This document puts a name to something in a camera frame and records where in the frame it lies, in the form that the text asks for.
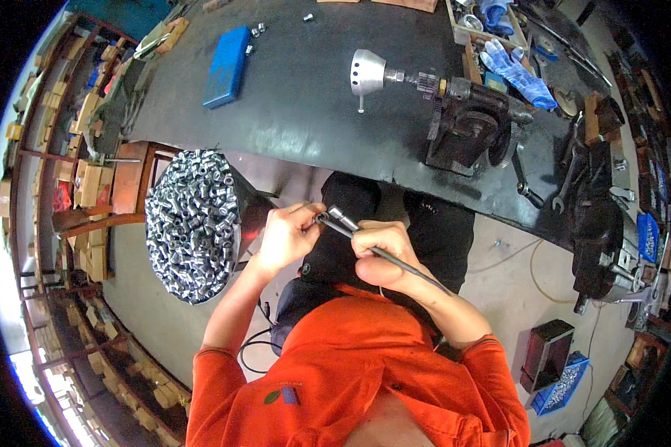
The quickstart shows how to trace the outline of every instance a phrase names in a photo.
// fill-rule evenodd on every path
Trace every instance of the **person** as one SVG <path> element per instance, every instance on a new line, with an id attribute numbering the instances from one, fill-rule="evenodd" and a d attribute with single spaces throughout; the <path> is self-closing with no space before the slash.
<path id="1" fill-rule="evenodd" d="M 410 226 L 377 222 L 377 183 L 338 172 L 322 194 L 361 231 L 350 241 L 315 224 L 323 203 L 269 213 L 260 250 L 219 302 L 195 354 L 188 447 L 527 446 L 527 415 L 504 349 L 457 295 L 474 215 L 405 193 Z M 277 306 L 272 342 L 280 358 L 246 383 L 236 356 L 259 296 L 301 257 L 300 277 Z M 457 362 L 435 351 L 441 335 Z"/>

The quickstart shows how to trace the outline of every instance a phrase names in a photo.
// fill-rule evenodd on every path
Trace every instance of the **orange shirt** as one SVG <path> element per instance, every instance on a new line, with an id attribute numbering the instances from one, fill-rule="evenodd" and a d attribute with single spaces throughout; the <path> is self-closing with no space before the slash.
<path id="1" fill-rule="evenodd" d="M 381 388 L 403 401 L 436 446 L 529 444 L 496 338 L 483 337 L 452 362 L 433 352 L 405 308 L 358 292 L 306 315 L 281 357 L 251 383 L 223 349 L 200 350 L 187 446 L 340 446 Z"/>

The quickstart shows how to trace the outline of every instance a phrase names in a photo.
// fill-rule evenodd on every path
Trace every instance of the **black trousers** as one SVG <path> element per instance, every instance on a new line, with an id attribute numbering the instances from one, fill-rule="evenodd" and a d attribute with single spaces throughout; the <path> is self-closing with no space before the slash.
<path id="1" fill-rule="evenodd" d="M 334 172 L 321 188 L 323 203 L 338 206 L 358 222 L 373 219 L 381 201 L 381 190 L 374 180 Z M 414 192 L 403 195 L 410 219 L 408 236 L 420 263 L 425 265 L 449 290 L 458 292 L 465 281 L 467 255 L 473 240 L 474 213 L 451 203 Z M 271 341 L 279 346 L 301 318 L 342 293 L 332 284 L 347 284 L 364 291 L 379 289 L 356 275 L 356 255 L 350 240 L 326 228 L 303 259 L 300 278 L 283 289 L 276 310 L 276 324 Z M 410 309 L 420 320 L 439 334 L 428 312 L 412 298 L 383 290 L 386 298 Z M 273 348 L 277 355 L 280 349 Z"/>

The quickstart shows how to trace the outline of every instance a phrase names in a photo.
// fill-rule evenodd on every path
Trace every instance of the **pile of metal nuts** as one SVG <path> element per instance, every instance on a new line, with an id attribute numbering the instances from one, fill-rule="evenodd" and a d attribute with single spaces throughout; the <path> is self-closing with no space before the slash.
<path id="1" fill-rule="evenodd" d="M 214 298 L 234 271 L 234 178 L 215 150 L 180 152 L 147 198 L 147 246 L 154 272 L 189 304 Z"/>

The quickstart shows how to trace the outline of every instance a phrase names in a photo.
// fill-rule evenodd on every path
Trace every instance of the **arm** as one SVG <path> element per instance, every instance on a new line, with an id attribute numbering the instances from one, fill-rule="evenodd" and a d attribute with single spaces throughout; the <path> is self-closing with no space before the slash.
<path id="1" fill-rule="evenodd" d="M 313 218 L 322 211 L 324 204 L 307 202 L 269 211 L 261 249 L 214 309 L 202 348 L 238 353 L 263 289 L 281 269 L 313 249 L 322 232 Z"/>
<path id="2" fill-rule="evenodd" d="M 424 279 L 375 257 L 368 249 L 380 247 L 435 279 L 418 261 L 402 222 L 364 220 L 359 226 L 363 229 L 353 237 L 353 251 L 360 258 L 356 273 L 361 280 L 416 300 L 428 311 L 453 348 L 465 348 L 492 332 L 485 317 L 466 299 L 453 292 L 441 291 Z"/>

